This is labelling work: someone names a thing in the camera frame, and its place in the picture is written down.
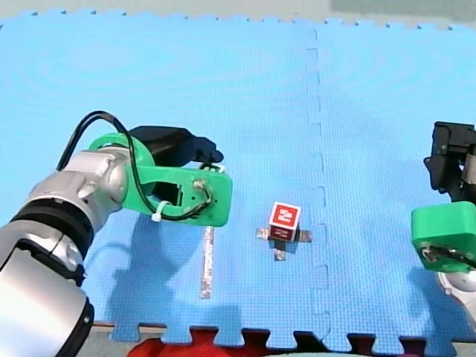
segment green 3d-printed part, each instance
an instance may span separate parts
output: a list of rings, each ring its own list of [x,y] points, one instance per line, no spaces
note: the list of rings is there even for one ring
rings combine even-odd
[[[448,257],[425,259],[429,247],[454,249],[474,260],[476,257],[476,206],[471,202],[418,208],[411,213],[412,243],[426,269],[445,273],[466,272],[469,266]]]
[[[196,170],[177,167],[158,167],[155,165],[149,150],[137,139],[134,142],[135,159],[137,163],[139,179],[143,192],[150,195],[156,182],[169,182],[176,184],[181,190],[181,202],[178,205],[165,205],[162,213],[169,216],[180,216],[188,212],[193,206],[205,200],[205,194],[193,187],[195,181],[202,181],[210,191],[213,200],[209,207],[205,208],[196,218],[186,219],[181,222],[191,225],[222,227],[228,221],[231,206],[231,192],[233,184],[228,175],[210,170]],[[90,150],[98,150],[108,144],[119,144],[128,147],[126,136],[112,133],[95,140]],[[152,214],[144,204],[134,182],[131,166],[127,167],[127,192],[123,207],[136,210],[145,214]],[[154,207],[158,202],[150,198]]]

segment metal strip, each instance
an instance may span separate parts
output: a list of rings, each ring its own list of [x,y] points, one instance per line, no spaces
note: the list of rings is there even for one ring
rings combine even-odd
[[[206,227],[203,234],[203,269],[202,269],[202,290],[200,297],[209,299],[211,297],[211,282],[213,277],[213,241],[215,239],[215,229]]]

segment white cable tie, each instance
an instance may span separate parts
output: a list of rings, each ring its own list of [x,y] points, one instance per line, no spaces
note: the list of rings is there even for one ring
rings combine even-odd
[[[152,221],[160,222],[162,220],[162,211],[164,210],[164,207],[169,203],[170,202],[168,201],[161,201],[161,203],[158,204],[157,211],[152,215]]]

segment screw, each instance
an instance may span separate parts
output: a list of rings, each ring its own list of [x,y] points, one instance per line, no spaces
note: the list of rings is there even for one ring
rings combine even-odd
[[[430,263],[435,263],[438,261],[437,256],[434,254],[434,252],[430,248],[424,248],[422,249],[422,256],[425,258]]]

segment white logo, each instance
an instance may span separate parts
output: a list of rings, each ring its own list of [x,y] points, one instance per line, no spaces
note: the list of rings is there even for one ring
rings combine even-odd
[[[280,213],[279,213],[279,215],[277,216],[277,218],[278,218],[281,222],[291,223],[292,213],[289,212],[289,211],[288,211],[287,209],[285,209],[285,208],[281,208],[281,209],[280,209]]]
[[[276,228],[276,229],[274,229],[274,235],[276,237],[279,237],[279,238],[287,238],[288,237],[288,231]]]

